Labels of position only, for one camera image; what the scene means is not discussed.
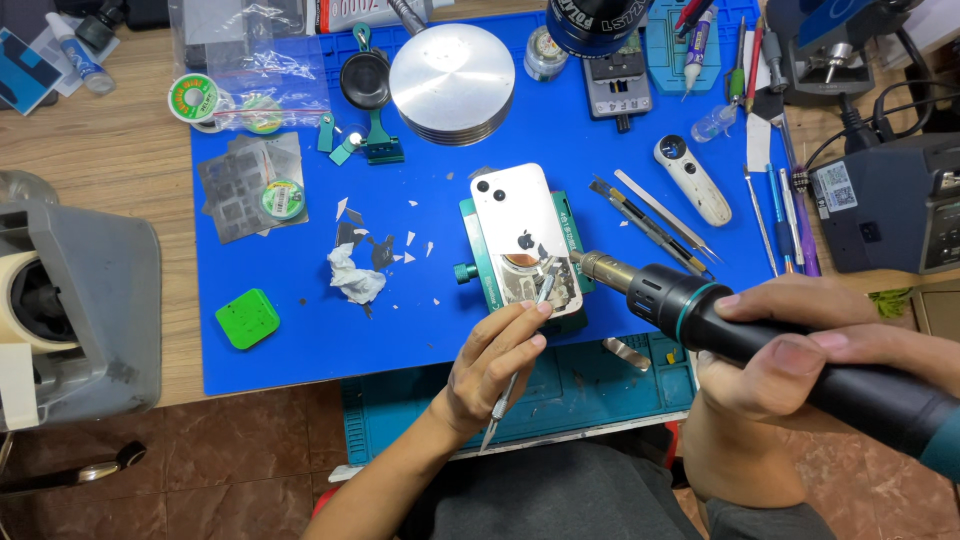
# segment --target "human hand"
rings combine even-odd
[[[850,430],[804,404],[826,362],[890,365],[960,396],[960,344],[879,324],[873,303],[833,280],[787,274],[714,308],[729,321],[777,319],[827,331],[778,337],[743,370],[700,353],[697,374],[710,405],[792,429]]]
[[[497,398],[519,372],[509,401],[513,406],[546,347],[546,338],[534,332],[552,312],[548,302],[534,306],[524,301],[480,321],[453,362],[446,386],[427,410],[466,441],[488,424]]]

